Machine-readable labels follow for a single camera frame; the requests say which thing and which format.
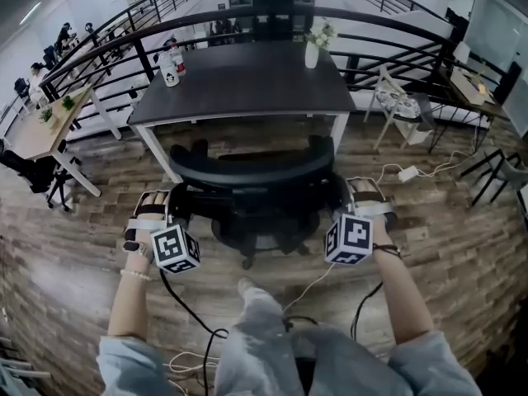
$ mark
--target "wrist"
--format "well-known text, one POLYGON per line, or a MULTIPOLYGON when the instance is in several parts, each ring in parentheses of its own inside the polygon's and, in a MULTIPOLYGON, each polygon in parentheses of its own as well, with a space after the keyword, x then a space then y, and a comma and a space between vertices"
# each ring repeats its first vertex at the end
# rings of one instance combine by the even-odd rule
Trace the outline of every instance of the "wrist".
POLYGON ((130 253, 126 258, 125 270, 147 275, 150 270, 150 260, 139 254, 130 253))

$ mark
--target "chair backrest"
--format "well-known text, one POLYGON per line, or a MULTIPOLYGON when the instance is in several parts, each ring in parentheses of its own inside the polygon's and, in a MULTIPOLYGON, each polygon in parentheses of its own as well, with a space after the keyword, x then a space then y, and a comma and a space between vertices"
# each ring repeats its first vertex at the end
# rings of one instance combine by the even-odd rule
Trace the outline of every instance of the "chair backrest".
POLYGON ((382 64, 379 66, 379 82, 386 81, 396 92, 399 94, 405 94, 405 90, 399 86, 399 84, 389 75, 389 72, 387 70, 387 64, 382 64))
POLYGON ((173 145, 170 164, 184 179, 206 186, 240 189, 273 188, 309 183, 332 172, 334 153, 329 137, 311 136, 301 151, 266 158, 209 158, 206 153, 173 145))

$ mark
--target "white wall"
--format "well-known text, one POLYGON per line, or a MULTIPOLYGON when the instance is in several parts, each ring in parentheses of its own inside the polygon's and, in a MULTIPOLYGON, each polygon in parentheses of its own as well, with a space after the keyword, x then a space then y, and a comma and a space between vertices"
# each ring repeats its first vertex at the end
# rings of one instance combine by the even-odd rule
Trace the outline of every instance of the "white wall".
POLYGON ((15 80, 27 79, 34 62, 43 63, 44 48, 57 40, 65 22, 83 36, 87 21, 97 27, 127 7, 126 0, 43 0, 41 9, 27 22, 25 29, 0 49, 0 105, 16 95, 15 80))

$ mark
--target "white table leg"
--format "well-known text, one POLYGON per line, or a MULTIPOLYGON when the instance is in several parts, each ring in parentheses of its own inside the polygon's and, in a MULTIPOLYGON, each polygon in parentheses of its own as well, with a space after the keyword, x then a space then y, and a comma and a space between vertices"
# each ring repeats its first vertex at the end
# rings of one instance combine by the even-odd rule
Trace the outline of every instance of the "white table leg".
POLYGON ((115 139, 121 139, 122 135, 121 132, 116 128, 116 125, 112 122, 112 119, 108 115, 108 112, 106 111, 105 107, 102 105, 99 98, 97 98, 97 95, 95 91, 90 91, 90 99, 93 102, 93 105, 97 108, 97 111, 99 111, 99 114, 101 115, 102 119, 105 121, 106 125, 110 129, 111 133, 115 136, 115 139))
POLYGON ((59 162, 59 164, 64 167, 70 175, 72 175, 81 185, 83 185, 90 193, 94 196, 101 196, 101 191, 99 191, 87 178, 84 176, 77 167, 70 163, 68 157, 59 151, 55 150, 52 152, 54 159, 59 162))
POLYGON ((165 173, 171 178, 171 181, 180 183, 182 179, 171 169, 168 163, 168 156, 163 151, 162 145, 159 143, 154 132, 150 128, 141 125, 137 125, 135 128, 147 144, 147 147, 152 151, 152 154, 154 154, 154 157, 158 160, 158 163, 163 167, 165 173))
POLYGON ((333 121, 332 132, 330 136, 332 136, 333 140, 334 154, 337 154, 337 149, 339 148, 339 144, 341 143, 341 138, 343 136, 343 133, 345 132, 345 128, 347 127, 347 122, 348 113, 345 115, 336 115, 336 119, 333 121))

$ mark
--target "wooden floor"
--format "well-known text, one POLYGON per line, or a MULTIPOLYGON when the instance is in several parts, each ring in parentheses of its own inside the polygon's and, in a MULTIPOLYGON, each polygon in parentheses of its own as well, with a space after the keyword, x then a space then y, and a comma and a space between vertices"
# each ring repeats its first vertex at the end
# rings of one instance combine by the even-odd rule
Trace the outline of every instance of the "wooden floor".
MULTIPOLYGON (((158 135, 167 149, 173 143, 189 145, 194 139, 207 138, 212 153, 220 155, 300 148, 309 134, 327 134, 329 121, 301 116, 210 120, 162 127, 158 135)), ((382 124, 380 118, 372 118, 365 127, 360 117, 351 116, 336 161, 344 177, 377 178, 387 163, 431 172, 449 161, 453 150, 468 152, 473 137, 472 130, 448 130, 429 155, 426 145, 400 151, 401 136, 391 127, 379 150, 373 151, 382 124)), ((507 153, 520 151, 528 159, 522 142, 506 123, 494 124, 484 147, 493 144, 507 153)), ((102 391, 95 358, 125 261, 120 246, 126 220, 143 191, 169 184, 152 154, 131 133, 125 133, 120 142, 111 135, 78 142, 69 151, 81 158, 83 171, 102 191, 95 198, 76 186, 71 213, 49 210, 42 196, 32 195, 20 177, 0 168, 2 306, 9 317, 6 337, 37 368, 53 375, 45 382, 46 394, 86 396, 102 391)), ((455 155, 455 161, 463 159, 455 155)), ((460 181, 461 170, 402 184, 398 169, 387 167, 381 186, 385 195, 394 197, 400 220, 392 235, 436 325, 445 332, 460 362, 476 373, 483 366, 485 351, 506 338, 516 302, 526 296, 528 244, 512 190, 507 188, 492 205, 484 198, 470 209, 474 191, 468 185, 474 177, 460 181)), ((281 303, 290 302, 328 269, 322 245, 328 226, 324 214, 318 232, 307 243, 310 256, 262 254, 248 274, 281 303)), ((171 282, 211 327, 228 328, 242 308, 236 291, 239 277, 245 274, 242 258, 213 239, 208 221, 193 220, 190 232, 200 241, 202 267, 171 282)), ((154 269, 152 276, 149 342, 159 348, 165 361, 182 350, 204 353, 207 334, 175 304, 154 269)), ((293 313, 348 331, 359 301, 379 280, 371 260, 355 268, 337 266, 293 313)), ((393 346, 383 292, 364 307, 358 340, 379 356, 386 356, 393 346)), ((221 342, 215 343, 212 355, 218 355, 220 348, 221 342)), ((184 362, 199 363, 188 358, 184 362)), ((194 380, 181 384, 203 393, 194 380)))

